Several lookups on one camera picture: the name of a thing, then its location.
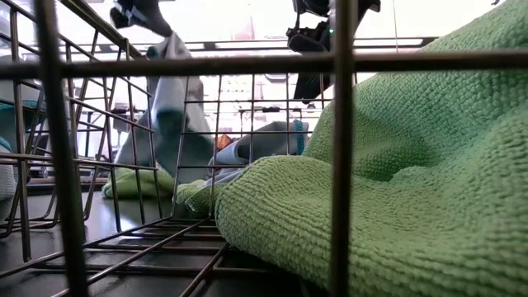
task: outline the metal wire grid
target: metal wire grid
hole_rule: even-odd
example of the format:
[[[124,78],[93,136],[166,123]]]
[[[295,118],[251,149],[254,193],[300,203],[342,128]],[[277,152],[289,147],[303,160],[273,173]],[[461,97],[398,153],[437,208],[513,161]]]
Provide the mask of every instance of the metal wire grid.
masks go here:
[[[17,40],[17,25],[16,18],[17,13],[24,14],[24,12],[14,3],[9,0],[3,0],[12,8],[12,53],[14,59],[17,59],[17,46],[23,47]],[[78,1],[62,1],[67,3],[73,11],[87,10],[86,4]],[[158,208],[160,219],[155,220],[151,223],[146,223],[144,217],[144,203],[141,195],[139,195],[139,208],[141,212],[142,225],[136,228],[128,229],[123,231],[120,227],[120,210],[118,199],[114,199],[115,207],[115,224],[118,232],[110,237],[102,238],[90,243],[85,243],[83,238],[83,219],[87,219],[90,214],[90,205],[93,197],[93,185],[90,189],[90,195],[88,202],[84,206],[81,205],[79,184],[78,184],[78,168],[89,167],[94,171],[97,170],[110,170],[111,179],[115,181],[114,168],[121,166],[134,169],[152,170],[154,172],[154,178],[156,179],[156,168],[155,167],[141,167],[137,165],[137,158],[135,165],[122,166],[114,164],[112,161],[100,162],[100,161],[86,161],[82,160],[77,155],[77,150],[72,150],[71,139],[75,138],[75,132],[78,131],[78,125],[84,125],[79,122],[80,110],[82,108],[92,109],[105,116],[105,124],[102,127],[91,127],[85,125],[89,130],[92,128],[95,130],[101,130],[103,135],[108,138],[108,145],[111,146],[110,140],[110,118],[116,119],[117,117],[110,113],[110,106],[115,93],[116,79],[118,77],[129,83],[129,90],[132,87],[137,87],[131,84],[128,80],[130,76],[144,76],[144,75],[157,75],[157,76],[194,76],[194,75],[220,75],[219,77],[219,94],[222,86],[222,74],[243,74],[250,73],[252,75],[253,87],[252,87],[252,100],[251,103],[251,119],[253,121],[255,114],[255,102],[254,100],[254,78],[257,73],[297,73],[311,71],[315,73],[330,73],[334,72],[335,78],[335,104],[336,104],[336,115],[335,115],[335,143],[334,143],[334,190],[332,198],[332,251],[331,251],[331,270],[330,270],[330,295],[331,296],[343,296],[347,294],[348,290],[348,271],[346,265],[339,265],[339,263],[347,262],[349,255],[348,250],[348,239],[349,239],[349,228],[350,225],[350,212],[351,207],[351,190],[350,190],[350,173],[351,173],[351,159],[352,159],[352,141],[351,141],[351,123],[352,113],[350,112],[353,108],[353,92],[352,92],[352,81],[350,79],[354,71],[366,71],[366,72],[380,72],[380,71],[421,71],[421,70],[459,70],[459,69],[485,69],[485,68],[528,68],[528,52],[517,51],[517,52],[492,52],[492,53],[451,53],[451,54],[438,54],[438,53],[420,53],[420,54],[386,54],[386,55],[353,55],[351,54],[351,33],[352,28],[355,27],[353,15],[350,11],[355,11],[357,3],[356,1],[337,0],[336,1],[336,40],[334,53],[327,55],[318,56],[305,56],[305,57],[271,57],[271,58],[245,58],[245,59],[188,59],[188,60],[176,60],[176,61],[146,61],[141,60],[139,56],[133,56],[133,48],[130,47],[126,40],[120,40],[116,37],[116,33],[109,31],[107,27],[102,27],[103,34],[105,36],[112,35],[114,40],[121,42],[119,56],[125,53],[125,62],[97,62],[93,54],[86,53],[81,49],[77,49],[76,46],[64,39],[62,36],[58,36],[55,15],[54,15],[54,2],[53,1],[35,1],[35,21],[39,27],[39,44],[40,44],[40,64],[13,64],[8,65],[0,69],[0,79],[12,79],[15,80],[16,86],[20,84],[26,84],[23,79],[28,78],[41,78],[43,83],[43,89],[45,92],[45,100],[47,103],[47,112],[49,118],[49,132],[52,137],[52,152],[53,152],[53,164],[56,171],[56,195],[52,199],[58,203],[58,211],[53,213],[53,218],[50,219],[51,206],[46,214],[39,218],[28,218],[27,214],[27,196],[25,193],[25,177],[26,169],[28,165],[39,164],[42,166],[50,166],[50,158],[35,157],[31,155],[30,149],[33,149],[27,142],[24,145],[22,130],[22,106],[21,98],[19,93],[19,87],[15,87],[15,107],[17,115],[17,131],[18,137],[18,151],[14,154],[2,154],[1,158],[14,158],[16,159],[16,165],[20,168],[19,174],[19,192],[17,192],[14,205],[20,205],[21,217],[15,219],[14,212],[11,213],[11,218],[7,224],[7,236],[9,233],[20,230],[23,238],[24,246],[24,260],[26,264],[4,271],[0,273],[0,277],[6,277],[13,275],[17,272],[24,271],[29,268],[38,268],[43,271],[65,271],[68,277],[69,289],[59,292],[55,296],[63,295],[74,295],[74,296],[88,296],[87,287],[97,281],[100,281],[104,277],[110,274],[118,275],[163,275],[163,276],[181,276],[191,274],[195,278],[193,281],[181,292],[180,296],[189,296],[195,291],[198,285],[209,275],[213,273],[222,273],[229,275],[240,275],[240,274],[253,274],[261,275],[266,271],[258,269],[247,269],[247,268],[224,268],[219,267],[219,263],[225,253],[229,250],[229,245],[223,243],[221,247],[165,247],[165,245],[174,239],[215,239],[222,241],[221,235],[217,232],[214,224],[214,218],[211,215],[212,202],[210,205],[210,215],[205,219],[200,220],[182,220],[182,219],[171,219],[175,212],[175,204],[172,203],[171,214],[167,217],[163,217],[161,210],[161,204],[158,198]],[[100,28],[97,24],[97,19],[85,13],[85,21],[93,25],[95,28]],[[94,44],[97,42],[98,31],[94,36]],[[76,49],[83,54],[86,54],[91,58],[91,63],[73,64],[73,63],[62,63],[59,59],[58,43],[57,39],[60,37],[67,45],[67,53],[71,49]],[[105,91],[105,109],[97,109],[90,106],[83,101],[83,97],[74,99],[72,95],[72,78],[84,78],[84,84],[91,82],[90,78],[103,77],[101,86]],[[108,87],[107,77],[112,77],[111,87]],[[65,96],[61,87],[61,80],[63,78],[68,79],[68,95]],[[64,108],[64,98],[69,103],[69,115],[66,115]],[[185,100],[185,108],[187,104],[194,102]],[[217,117],[215,119],[215,131],[207,134],[212,134],[214,140],[218,140],[219,137],[219,114],[220,114],[220,102],[223,102],[218,98],[217,101],[208,101],[208,103],[217,104]],[[286,99],[286,111],[290,109],[290,102]],[[286,120],[290,121],[290,113],[286,112]],[[129,124],[133,129],[142,129],[150,133],[152,137],[152,129],[150,127],[144,127],[134,123],[132,120],[123,120]],[[253,131],[253,122],[251,123],[251,131],[245,132],[250,134],[251,137],[256,134]],[[40,135],[39,132],[35,131],[35,125],[31,127],[30,135]],[[286,134],[292,134],[293,131],[286,131]],[[191,134],[191,132],[185,132],[182,130],[180,151],[182,148],[183,140],[185,135]],[[99,155],[101,154],[103,142],[99,146]],[[196,167],[196,166],[181,166],[181,155],[178,157],[177,168]],[[216,164],[214,159],[213,166],[207,168],[222,168]],[[64,252],[57,252],[50,254],[46,257],[39,258],[37,260],[31,260],[31,248],[29,244],[30,229],[41,229],[41,228],[52,228],[57,223],[60,224],[63,234]],[[191,233],[193,230],[206,230],[205,233]],[[133,246],[125,244],[109,244],[108,241],[123,237],[123,236],[134,236],[138,238],[151,238],[151,239],[162,239],[161,241],[145,246]],[[90,265],[84,261],[83,250],[96,249],[98,251],[122,251],[131,252],[133,256],[126,258],[115,265]],[[132,262],[140,259],[146,254],[154,251],[163,251],[170,253],[182,253],[182,252],[202,252],[205,254],[213,255],[210,261],[201,269],[191,268],[174,268],[174,267],[154,267],[154,266],[134,266],[130,265]],[[64,257],[65,265],[52,264],[51,261]]]

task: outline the metal bar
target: metal bar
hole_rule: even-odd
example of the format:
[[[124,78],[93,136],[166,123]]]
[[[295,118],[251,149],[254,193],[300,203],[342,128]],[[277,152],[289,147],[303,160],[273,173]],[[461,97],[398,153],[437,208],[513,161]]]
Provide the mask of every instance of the metal bar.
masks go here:
[[[130,61],[130,43],[129,40],[125,40],[125,57],[127,61]],[[132,100],[132,87],[130,84],[127,84],[128,98],[129,98],[129,110],[130,110],[130,120],[134,121],[134,103]],[[130,126],[130,135],[132,136],[132,157],[134,158],[134,165],[138,166],[138,152],[137,152],[137,143],[135,138],[134,126]],[[141,180],[139,177],[139,169],[135,169],[135,181],[138,190],[138,199],[139,199],[139,216],[141,218],[141,224],[145,224],[145,208],[143,203],[143,193],[141,192]]]
[[[310,134],[313,133],[313,131],[290,131],[289,133],[287,131],[239,131],[239,132],[222,132],[222,134],[226,135],[240,135],[240,134]],[[184,132],[184,135],[213,135],[215,132]]]
[[[446,71],[528,68],[528,50],[473,53],[358,54],[357,72]],[[36,64],[5,65],[0,79],[37,78]],[[298,73],[310,68],[315,73],[333,70],[332,55],[286,57],[237,57],[219,59],[174,59],[164,61],[96,62],[64,64],[66,78],[103,76],[199,76],[246,73]]]
[[[28,11],[26,11],[25,9],[21,8],[20,6],[18,6],[16,3],[14,3],[12,0],[2,0],[4,3],[6,3],[9,7],[11,7],[12,9],[15,9],[18,13],[22,14],[24,17],[27,17],[30,21],[33,21],[33,22],[36,22],[36,19],[34,16],[32,16]],[[78,14],[79,17],[81,17],[82,19],[84,19],[84,17],[86,17],[86,13],[88,11],[90,12],[93,12],[92,8],[87,6],[86,3],[82,2],[82,1],[76,1],[76,0],[73,0],[73,1],[66,1],[66,0],[62,0],[61,1],[62,4],[64,4],[66,7],[70,8],[72,10],[72,12]],[[92,15],[90,16],[90,21],[88,22],[88,24],[92,25],[92,27],[95,29],[95,35],[98,35],[99,32],[101,32],[105,37],[107,37],[109,40],[113,40],[113,38],[110,38],[108,37],[108,35],[106,35],[106,31],[102,31],[102,30],[98,30],[97,28],[100,27],[100,26],[108,26],[108,24],[104,21],[101,21],[100,17],[97,16],[97,14],[95,15]],[[121,39],[123,40],[124,37],[121,36],[115,29],[111,28],[111,30],[113,30],[115,32],[115,36],[118,36],[117,38],[118,39]],[[99,61],[99,59],[97,59],[94,54],[95,54],[95,45],[92,43],[92,53],[88,53],[86,50],[84,50],[81,46],[75,44],[74,42],[72,42],[70,39],[66,38],[65,36],[59,34],[59,38],[64,41],[64,43],[66,45],[70,45],[72,46],[74,49],[76,49],[80,54],[83,54],[85,56],[87,56],[88,58],[92,59],[92,60],[96,60],[96,61]],[[37,54],[38,55],[38,50],[36,49],[27,49],[26,47],[23,47],[25,50],[28,50],[30,51],[31,53],[33,54]],[[132,48],[131,49],[131,53],[133,54],[133,58],[134,59],[145,59],[145,57],[139,53],[139,55],[137,55],[139,51],[135,48]],[[140,92],[145,92],[145,90],[139,86],[137,86],[136,84],[126,80],[125,78],[120,78],[120,79],[123,79],[125,80],[127,83],[131,83],[131,86],[136,88],[137,90],[139,90]],[[95,83],[97,85],[99,85],[100,87],[102,87],[102,84],[100,82],[97,82],[95,80],[93,80],[92,78],[89,79],[90,82],[92,83]]]
[[[249,135],[249,163],[253,163],[253,132],[254,132],[254,129],[255,129],[255,74],[253,74],[251,76],[251,127],[249,128],[251,130],[251,134]],[[243,129],[243,125],[242,123],[240,123],[240,130]]]
[[[188,98],[188,95],[189,95],[189,77],[186,77],[186,80],[185,80],[185,96],[183,97],[183,101],[187,101],[187,98]],[[187,104],[183,104],[183,112],[182,112],[182,116],[181,116],[181,133],[180,133],[180,142],[178,143],[178,152],[182,152],[183,151],[183,139],[184,139],[184,132],[185,132],[185,123],[187,121]],[[180,185],[180,182],[178,181],[178,174],[180,172],[180,169],[182,168],[181,165],[182,164],[182,153],[179,153],[178,156],[177,156],[177,160],[176,160],[176,172],[174,172],[174,190],[172,191],[172,208],[171,208],[171,217],[173,217],[173,215],[175,214],[176,212],[176,201],[177,201],[177,198],[178,198],[178,186]]]
[[[20,154],[20,153],[0,153],[0,158],[13,158],[21,160],[38,160],[38,161],[52,161],[53,159],[46,156],[30,155],[30,154]],[[146,166],[135,166],[121,163],[111,163],[111,162],[101,162],[101,161],[92,161],[92,160],[83,160],[83,159],[74,159],[76,163],[93,165],[93,166],[106,166],[106,167],[122,167],[129,169],[145,169],[145,170],[158,170],[155,167],[146,167]]]
[[[110,24],[101,21],[101,18],[88,4],[81,0],[60,0],[60,2],[83,19],[88,25],[101,32],[101,34],[103,34],[112,44],[117,45],[122,49],[126,47],[125,38],[121,36],[116,29],[110,26]],[[134,48],[130,49],[130,56],[134,59],[145,59],[145,57]]]
[[[311,102],[320,102],[320,101],[326,101],[326,102],[330,102],[332,99],[310,99]],[[267,99],[262,99],[262,100],[222,100],[222,103],[257,103],[257,102],[284,102],[286,101],[286,99],[270,99],[270,100],[267,100]],[[185,103],[200,103],[200,104],[203,104],[203,103],[218,103],[219,101],[218,100],[201,100],[201,101],[185,101]],[[313,111],[312,109],[308,109],[308,108],[304,108],[304,110],[306,111]]]
[[[122,121],[124,121],[125,123],[130,124],[130,125],[132,125],[132,126],[135,126],[135,127],[137,127],[137,128],[140,128],[140,129],[143,129],[143,130],[147,130],[148,132],[153,132],[153,130],[150,129],[150,128],[148,128],[148,127],[145,127],[145,126],[139,125],[138,123],[136,123],[136,122],[134,122],[134,121],[132,121],[132,120],[128,120],[128,119],[125,119],[125,118],[119,117],[119,116],[117,116],[117,115],[114,115],[114,114],[112,114],[112,113],[109,112],[109,111],[104,111],[104,110],[102,110],[102,109],[96,108],[96,107],[91,106],[91,105],[89,105],[89,104],[87,104],[87,103],[84,103],[83,101],[80,101],[80,100],[78,100],[78,99],[69,98],[69,100],[75,102],[75,104],[77,104],[77,105],[80,105],[80,106],[83,106],[83,107],[89,108],[89,109],[91,109],[91,110],[93,110],[93,111],[97,111],[97,112],[99,112],[99,113],[101,113],[101,114],[103,114],[103,115],[105,115],[105,116],[109,116],[109,117],[111,117],[111,118],[113,118],[113,119],[116,119],[116,120],[122,120]]]
[[[87,276],[84,269],[83,206],[78,197],[77,179],[73,172],[73,157],[69,147],[68,124],[61,84],[59,44],[54,1],[33,1],[40,46],[40,76],[43,83],[51,130],[51,147],[57,174],[58,207],[63,220],[61,226],[68,285],[72,295],[88,297]]]
[[[102,79],[103,83],[106,85],[106,78]],[[110,110],[110,100],[108,95],[105,94],[105,109]],[[110,117],[105,116],[105,128],[106,128],[106,146],[108,148],[108,161],[111,163],[114,162],[112,156],[112,137],[111,137],[111,127],[110,127]],[[119,212],[119,199],[117,197],[117,186],[116,186],[116,169],[112,168],[110,170],[110,179],[112,187],[112,200],[114,201],[114,214],[115,214],[115,229],[117,232],[121,232],[121,217]]]
[[[180,297],[189,297],[196,287],[207,277],[210,271],[213,269],[213,265],[224,255],[227,251],[229,244],[226,243],[214,256],[213,258],[205,265],[204,269],[198,273],[194,280],[183,290],[180,294]]]
[[[218,134],[220,130],[220,96],[222,95],[222,75],[218,77],[218,104],[216,104],[216,121],[214,123],[214,143],[213,143],[213,167],[216,166],[217,150],[218,150]],[[209,216],[212,218],[215,206],[215,178],[216,172],[213,170],[211,174],[211,194],[209,198]]]
[[[17,12],[14,9],[10,11],[10,26],[11,26],[11,56],[13,63],[18,63],[18,21]],[[24,126],[24,114],[22,111],[22,98],[20,83],[17,80],[13,80],[13,95],[15,99],[15,126],[16,126],[16,152],[24,153],[26,151],[24,147],[24,136],[26,134],[26,128]],[[27,162],[26,160],[18,161],[18,185],[16,195],[19,196],[20,202],[20,216],[21,216],[21,232],[22,232],[22,257],[24,262],[28,262],[31,259],[31,241],[30,241],[30,229],[29,229],[29,214],[27,209]]]
[[[121,231],[121,232],[118,232],[118,233],[115,233],[111,236],[107,236],[107,237],[104,237],[104,238],[100,238],[98,240],[95,240],[95,241],[92,241],[90,243],[85,243],[83,244],[82,248],[90,248],[92,246],[95,246],[99,243],[104,243],[106,241],[109,241],[109,240],[112,240],[114,238],[118,238],[120,236],[125,236],[129,233],[133,233],[135,231],[139,231],[141,229],[145,229],[145,228],[148,228],[148,227],[151,227],[151,226],[155,226],[156,224],[159,224],[159,223],[162,223],[164,221],[167,221],[168,219],[159,219],[157,221],[154,221],[152,223],[148,223],[146,225],[143,225],[143,226],[139,226],[139,227],[134,227],[132,229],[128,229],[126,231]],[[63,257],[64,256],[64,252],[55,252],[55,253],[52,253],[48,256],[44,256],[44,257],[41,257],[37,260],[34,260],[32,262],[27,262],[26,264],[22,264],[20,266],[17,266],[15,268],[12,268],[10,270],[7,270],[7,271],[0,271],[0,279],[4,278],[4,277],[7,277],[7,276],[12,276],[18,272],[21,272],[21,271],[24,271],[26,269],[29,269],[29,268],[34,268],[36,266],[38,266],[39,264],[42,264],[42,263],[46,263],[46,262],[49,262],[49,261],[53,261],[55,259],[58,259],[60,257]]]
[[[120,57],[121,57],[121,52],[122,50],[120,50],[118,53],[117,53],[117,59],[119,60]],[[114,101],[114,95],[116,94],[116,84],[117,84],[117,78],[116,77],[113,77],[113,80],[112,80],[112,86],[111,86],[111,94],[110,94],[110,98],[108,99],[108,109],[107,111],[110,110],[110,106],[112,105],[113,101]],[[105,102],[105,107],[106,107],[106,96],[105,95],[103,97],[103,100]],[[92,113],[88,113],[88,121],[90,121],[90,116],[91,116]],[[109,126],[110,124],[110,121],[108,120],[108,117],[106,116],[105,117],[105,124],[103,125],[103,129],[102,129],[102,132],[101,132],[101,141],[99,142],[99,149],[97,150],[97,158],[100,158],[101,157],[101,154],[102,154],[102,149],[104,147],[104,143],[105,143],[105,137],[106,137],[106,132],[109,130],[107,129],[107,127]],[[110,161],[110,163],[113,163],[114,160],[113,160],[113,157],[112,157],[112,151],[111,151],[111,144],[110,142],[108,142],[109,145],[107,146],[107,148],[109,149],[109,153],[108,153],[108,161]],[[92,209],[92,200],[93,200],[93,193],[95,191],[95,187],[96,187],[96,179],[97,179],[97,174],[99,173],[99,169],[100,167],[98,166],[95,166],[94,170],[93,170],[93,178],[92,178],[92,184],[90,185],[90,190],[88,192],[88,198],[87,198],[87,202],[86,202],[86,208],[84,209],[84,219],[88,219],[90,217],[90,210]]]
[[[108,265],[87,265],[87,273],[97,274],[109,267]],[[36,273],[64,273],[64,265],[60,264],[45,264],[40,265]],[[118,270],[112,271],[110,274],[114,276],[196,276],[203,269],[202,268],[180,268],[180,267],[162,267],[162,266],[147,266],[147,265],[133,265],[121,267]],[[282,271],[269,271],[265,269],[252,268],[232,268],[232,267],[213,267],[210,269],[210,274],[214,277],[236,277],[236,276],[270,276],[284,274]]]
[[[330,241],[329,290],[331,297],[349,295],[348,261],[351,206],[352,53],[357,23],[357,0],[334,0],[334,127],[333,127],[333,187],[332,233]]]
[[[290,78],[286,74],[286,155],[290,154]]]
[[[196,227],[196,226],[198,226],[198,225],[200,225],[200,224],[202,224],[202,223],[204,223],[206,221],[207,221],[207,219],[204,219],[204,220],[202,220],[202,221],[200,221],[200,222],[198,222],[196,224],[193,224],[193,225],[183,229],[182,231],[177,232],[177,233],[173,234],[172,236],[170,236],[168,238],[165,238],[164,240],[160,241],[159,243],[156,243],[156,244],[154,244],[154,245],[152,245],[150,247],[147,247],[141,252],[135,253],[132,257],[129,257],[129,258],[127,258],[126,260],[124,260],[122,262],[119,262],[119,263],[117,263],[117,264],[115,264],[113,266],[110,266],[110,267],[106,268],[105,270],[97,273],[96,275],[91,276],[88,279],[87,283],[91,285],[91,284],[101,280],[102,278],[104,278],[105,276],[109,275],[113,271],[115,271],[117,269],[120,269],[123,266],[129,265],[131,262],[134,262],[134,261],[140,259],[144,255],[146,255],[148,252],[151,252],[151,251],[155,250],[156,248],[162,247],[163,245],[171,242],[174,238],[177,238],[178,236],[184,234],[185,232],[187,232],[189,230],[192,230],[194,227]],[[66,295],[76,296],[75,294],[72,293],[73,290],[71,290],[71,289],[72,289],[72,287],[70,286],[70,289],[63,290],[62,292],[54,295],[54,297],[61,297],[61,296],[66,296]]]

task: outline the gray cloth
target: gray cloth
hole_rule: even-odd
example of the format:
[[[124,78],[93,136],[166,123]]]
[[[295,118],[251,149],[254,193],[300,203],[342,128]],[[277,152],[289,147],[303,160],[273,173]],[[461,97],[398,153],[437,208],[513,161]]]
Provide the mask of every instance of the gray cloth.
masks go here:
[[[166,38],[159,45],[148,49],[147,56],[151,59],[182,59],[191,56],[184,42],[176,33]],[[198,77],[156,77],[148,78],[149,91],[153,94],[152,121],[154,147],[157,162],[173,177],[176,175],[178,149],[182,134],[183,110],[185,100],[203,101],[204,86]],[[148,126],[145,113],[138,123]],[[210,127],[205,120],[203,103],[186,104],[186,131],[210,133]],[[152,166],[149,132],[134,129],[139,165]],[[206,166],[213,153],[213,140],[210,135],[189,134],[184,136],[181,152],[182,166]],[[134,164],[132,137],[129,136],[116,157],[117,163]],[[183,168],[178,172],[178,181],[182,183],[203,179],[206,170],[202,168]]]
[[[10,152],[7,141],[0,137],[0,153]],[[0,164],[0,222],[3,222],[11,211],[16,187],[13,166]]]
[[[290,132],[305,132],[308,131],[309,124],[301,123],[295,120],[290,123]],[[286,122],[272,122],[264,127],[255,130],[256,132],[284,132],[286,131]],[[290,134],[290,154],[302,153],[304,144],[306,144],[307,134]],[[259,158],[269,157],[273,155],[288,154],[288,135],[287,134],[254,134],[253,140],[250,135],[245,135],[241,139],[228,145],[216,154],[216,165],[246,165],[250,161],[250,153],[252,152],[252,160],[257,161]],[[220,170],[210,169],[208,171],[209,179],[201,186],[211,186],[213,183],[212,175],[215,174],[214,184],[224,184],[232,181],[244,168],[222,168]]]

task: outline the black bar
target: black bar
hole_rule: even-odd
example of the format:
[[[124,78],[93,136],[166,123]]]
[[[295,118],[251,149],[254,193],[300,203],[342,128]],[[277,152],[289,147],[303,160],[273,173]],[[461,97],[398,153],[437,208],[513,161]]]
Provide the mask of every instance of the black bar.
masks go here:
[[[83,62],[59,66],[64,78],[113,76],[199,76],[260,73],[330,73],[331,54],[136,60],[129,62]],[[466,53],[358,54],[357,72],[446,71],[528,68],[528,50],[502,50]],[[0,79],[38,78],[37,64],[4,65]]]
[[[348,257],[352,162],[352,69],[351,45],[356,30],[357,0],[334,0],[335,83],[333,128],[332,236],[330,241],[330,296],[348,294]]]
[[[68,122],[64,108],[59,59],[59,38],[54,1],[35,0],[35,19],[40,48],[40,77],[48,114],[54,169],[57,175],[58,207],[66,258],[68,286],[72,296],[88,297],[87,274],[82,245],[84,242],[83,206],[79,199],[72,151],[69,147]]]

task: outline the black object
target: black object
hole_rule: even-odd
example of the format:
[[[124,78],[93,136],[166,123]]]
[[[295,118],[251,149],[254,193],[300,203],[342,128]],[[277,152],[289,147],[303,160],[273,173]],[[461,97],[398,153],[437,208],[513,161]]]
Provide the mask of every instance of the black object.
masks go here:
[[[159,10],[158,0],[114,0],[110,19],[116,29],[137,25],[163,37],[172,35],[171,27]]]
[[[303,13],[312,13],[318,17],[328,17],[328,0],[293,0],[294,10],[297,12],[297,21],[294,28],[286,32],[288,47],[300,54],[328,52],[331,49],[332,30],[328,20],[321,21],[310,29],[299,27],[299,18]],[[358,2],[358,25],[367,10],[380,11],[380,0],[360,0]],[[294,99],[301,99],[304,104],[309,104],[324,90],[332,85],[328,74],[299,73]]]

